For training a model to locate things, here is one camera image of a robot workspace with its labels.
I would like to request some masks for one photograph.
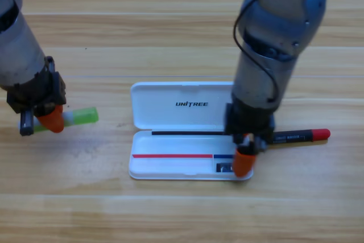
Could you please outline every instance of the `red stripe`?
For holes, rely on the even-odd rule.
[[[134,154],[133,158],[212,158],[209,154]]]

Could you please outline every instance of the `wood grain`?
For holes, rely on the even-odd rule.
[[[328,142],[271,146],[242,184],[129,177],[130,87],[232,81],[241,1],[24,0],[65,108],[100,121],[22,138],[0,92],[0,242],[363,243],[364,0],[328,0],[276,113]]]

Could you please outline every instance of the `green marker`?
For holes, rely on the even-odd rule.
[[[95,123],[98,121],[98,113],[96,108],[83,108],[74,111],[63,112],[62,117],[64,121],[64,127],[72,125],[84,125],[86,123]],[[41,125],[38,119],[34,117],[34,133],[47,130],[48,129]]]

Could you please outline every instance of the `black cable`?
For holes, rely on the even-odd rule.
[[[234,41],[236,43],[236,45],[238,46],[238,48],[254,63],[256,64],[262,71],[264,71],[269,78],[272,80],[273,85],[274,85],[274,96],[273,98],[268,98],[268,102],[275,102],[278,98],[279,98],[279,87],[277,84],[277,81],[275,80],[274,76],[272,74],[269,73],[269,71],[267,69],[265,69],[264,66],[262,66],[261,64],[259,64],[256,60],[254,60],[253,57],[251,57],[249,55],[249,53],[247,53],[244,48],[242,47],[242,45],[240,45],[238,39],[237,39],[237,27],[239,24],[240,19],[244,16],[244,14],[246,13],[246,11],[251,7],[251,5],[253,5],[256,1],[258,0],[251,0],[245,7],[244,9],[240,12],[238,18],[236,19],[235,23],[234,23],[234,30],[233,30],[233,38]]]

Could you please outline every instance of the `white plastic case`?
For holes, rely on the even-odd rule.
[[[135,179],[246,180],[230,170],[235,144],[225,135],[153,135],[223,131],[231,82],[145,82],[131,87],[134,135],[129,174]]]

